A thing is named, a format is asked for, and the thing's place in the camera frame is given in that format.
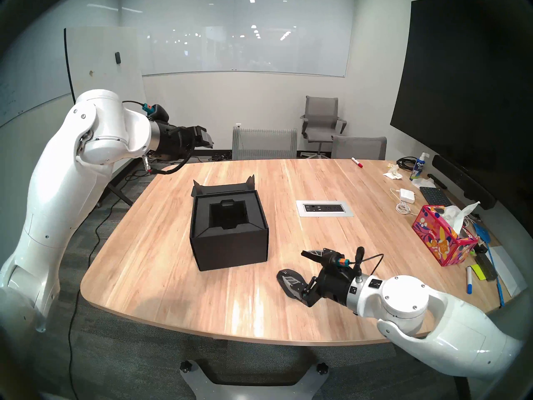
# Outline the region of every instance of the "red marker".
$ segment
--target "red marker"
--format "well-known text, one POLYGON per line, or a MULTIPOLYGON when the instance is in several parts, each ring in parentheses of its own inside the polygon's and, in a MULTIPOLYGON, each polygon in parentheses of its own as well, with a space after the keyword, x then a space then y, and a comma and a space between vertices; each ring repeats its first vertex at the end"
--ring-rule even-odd
POLYGON ((356 163, 356 165, 357 165, 358 167, 360 167, 360 168, 363 167, 363 165, 361 165, 361 164, 356 160, 355 157, 352 157, 352 160, 356 163))

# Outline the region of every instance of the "whiteboard cleaner bottle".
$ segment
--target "whiteboard cleaner bottle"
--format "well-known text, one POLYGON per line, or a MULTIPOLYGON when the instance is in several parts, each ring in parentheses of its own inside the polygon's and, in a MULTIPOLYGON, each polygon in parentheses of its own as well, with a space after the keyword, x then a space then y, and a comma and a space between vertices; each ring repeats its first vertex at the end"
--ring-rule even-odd
POLYGON ((417 159, 415 166, 412 168, 411 177, 409 180, 418 179, 422 174, 422 169, 424 169, 425 161, 424 157, 429 157, 428 153, 422 153, 420 158, 417 159))

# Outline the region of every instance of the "black keyboard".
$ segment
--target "black keyboard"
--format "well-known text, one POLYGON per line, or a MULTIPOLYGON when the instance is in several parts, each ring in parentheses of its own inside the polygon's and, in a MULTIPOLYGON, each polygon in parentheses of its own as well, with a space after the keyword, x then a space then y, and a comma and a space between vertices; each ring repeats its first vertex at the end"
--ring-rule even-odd
POLYGON ((438 188, 427 188, 422 186, 420 192, 426 198, 427 203, 435 206, 451 206, 453 203, 450 202, 450 199, 438 188))

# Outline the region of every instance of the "floor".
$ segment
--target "floor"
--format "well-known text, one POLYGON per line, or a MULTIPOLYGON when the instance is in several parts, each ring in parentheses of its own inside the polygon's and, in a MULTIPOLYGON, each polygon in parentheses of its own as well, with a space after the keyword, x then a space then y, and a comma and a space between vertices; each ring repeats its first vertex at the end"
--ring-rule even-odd
MULTIPOLYGON (((131 180, 123 192, 135 201, 152 178, 131 180)), ((95 228, 116 200, 110 194, 87 217, 65 252, 59 301, 51 309, 47 331, 33 340, 25 363, 41 391, 74 398, 68 378, 69 322, 88 255, 97 242, 95 228)), ((101 242, 94 255, 128 208, 122 201, 113 207, 98 230, 101 242)), ((217 383, 271 385, 295 383, 311 364, 324 361, 330 374, 315 400, 459 398, 453 377, 417 362, 393 344, 311 348, 214 340, 135 323, 98 310, 83 297, 71 340, 73 381, 80 400, 193 400, 178 369, 185 359, 197 361, 217 383)))

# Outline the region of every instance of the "black monitor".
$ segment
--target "black monitor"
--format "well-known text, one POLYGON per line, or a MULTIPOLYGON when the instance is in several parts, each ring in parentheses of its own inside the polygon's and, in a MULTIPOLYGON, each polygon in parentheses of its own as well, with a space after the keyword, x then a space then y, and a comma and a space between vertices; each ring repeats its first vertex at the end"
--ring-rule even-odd
POLYGON ((485 0, 413 1, 391 119, 494 195, 531 235, 532 65, 485 0))

